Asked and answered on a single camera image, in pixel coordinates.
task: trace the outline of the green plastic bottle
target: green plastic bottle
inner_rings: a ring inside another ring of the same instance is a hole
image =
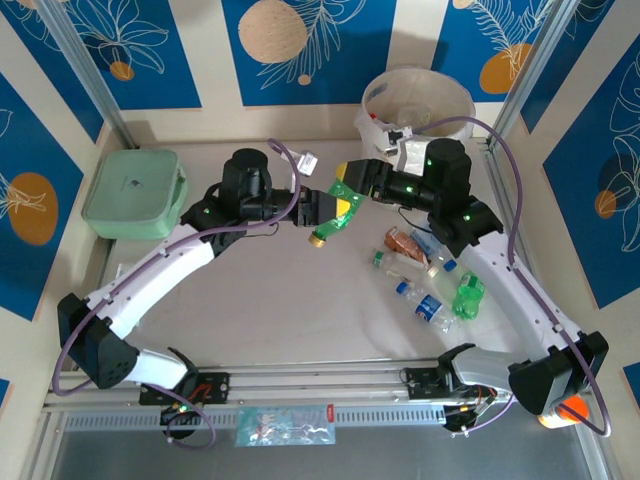
[[[463,320],[473,320],[478,316],[482,297],[484,284],[473,272],[465,273],[453,301],[453,313]]]
[[[324,246],[327,237],[338,233],[347,226],[365,198],[364,195],[355,193],[338,179],[333,183],[328,193],[339,199],[336,202],[336,218],[318,225],[309,237],[313,246],[318,248]]]

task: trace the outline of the blue wallpaper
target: blue wallpaper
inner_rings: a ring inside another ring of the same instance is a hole
[[[544,169],[598,306],[640,287],[640,36]]]
[[[476,102],[505,99],[552,0],[451,0],[432,69],[460,82]]]
[[[0,307],[33,320],[82,172],[0,75]]]
[[[87,135],[95,142],[104,123],[102,116],[71,67],[59,53],[58,45],[49,35],[38,13],[17,0],[1,0],[0,11],[49,77]]]
[[[245,106],[360,103],[386,70],[395,0],[222,6]]]
[[[8,391],[9,391],[9,382],[3,378],[0,378],[0,409],[2,408],[4,397],[7,395]]]
[[[77,105],[82,101],[89,108],[86,94],[71,79],[71,68],[37,12],[17,0],[1,0],[0,5],[81,123],[85,121]],[[62,5],[121,109],[201,106],[168,0],[68,0]]]
[[[582,0],[520,113],[532,132],[615,0]]]
[[[633,365],[627,365],[624,367],[624,374],[627,377],[627,382],[631,387],[633,396],[636,399],[638,407],[640,407],[640,363],[634,363]]]

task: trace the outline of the plastic bottle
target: plastic bottle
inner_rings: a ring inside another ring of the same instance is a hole
[[[402,282],[396,288],[396,292],[415,306],[416,315],[424,318],[429,325],[434,325],[445,333],[453,325],[455,319],[451,311],[424,288]]]
[[[333,220],[318,225],[309,237],[309,241],[314,247],[321,248],[327,240],[327,237],[338,233],[351,221],[355,213],[360,208],[365,196],[355,193],[349,187],[347,187],[340,180],[336,179],[328,192],[330,195],[342,200],[346,200],[350,203],[349,209],[346,213],[337,216]]]
[[[463,320],[476,318],[480,302],[484,297],[484,290],[484,284],[473,272],[465,273],[460,281],[458,294],[453,301],[453,313]]]
[[[447,247],[442,245],[432,233],[415,229],[411,233],[411,238],[420,245],[420,248],[429,257],[431,268],[427,273],[431,278],[435,277],[440,271],[452,272],[458,266]]]
[[[385,275],[409,282],[421,281],[426,273],[422,263],[398,252],[376,252],[373,256],[373,266],[379,268]]]
[[[425,105],[403,105],[398,110],[395,123],[399,127],[419,128],[429,125],[431,122],[431,110]]]

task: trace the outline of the bottle cap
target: bottle cap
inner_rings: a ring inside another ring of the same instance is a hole
[[[447,263],[445,263],[443,265],[445,272],[450,272],[451,270],[453,270],[457,266],[458,266],[458,264],[455,262],[455,260],[449,260]]]
[[[400,285],[398,285],[398,288],[396,288],[396,292],[402,295],[407,291],[407,288],[409,288],[409,284],[407,282],[400,282]]]
[[[382,257],[384,257],[384,252],[376,252],[373,256],[373,266],[376,268],[380,268],[380,262],[382,262]]]
[[[316,248],[322,248],[324,247],[324,240],[322,240],[321,238],[318,238],[315,236],[315,234],[311,234],[309,235],[309,242],[311,243],[311,245],[313,245]]]

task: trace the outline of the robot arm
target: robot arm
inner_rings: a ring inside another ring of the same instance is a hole
[[[441,357],[440,377],[449,388],[486,385],[510,390],[531,413],[540,415],[587,386],[585,373],[560,331],[590,364],[594,375],[608,351],[599,332],[584,334],[552,302],[516,257],[507,260],[507,235],[491,209],[470,195],[471,160],[460,142],[438,139],[427,147],[422,176],[393,171],[380,160],[357,160],[339,167],[337,175],[357,193],[373,200],[429,213],[435,237],[474,271],[493,293],[520,337],[521,355],[488,352],[466,344]],[[532,288],[556,312],[554,327],[541,305],[516,276],[522,273]]]
[[[307,169],[307,173],[312,170],[313,167]],[[126,342],[126,337],[158,300],[192,272],[221,255],[245,232],[200,238],[194,234],[215,227],[269,220],[283,211],[292,196],[289,189],[272,188],[267,157],[262,152],[252,149],[235,152],[225,163],[222,182],[209,188],[204,198],[182,216],[170,236],[128,273],[92,292],[84,301],[70,294],[58,304],[61,345],[92,309],[106,301],[71,348],[73,360],[98,388],[110,388],[128,380],[159,385],[188,396],[195,387],[197,369],[184,355],[172,349],[162,353],[138,350]],[[296,226],[315,226],[348,208],[348,202],[302,187],[295,207],[285,218]],[[155,257],[160,258],[140,268]],[[112,297],[114,289],[118,294]]]

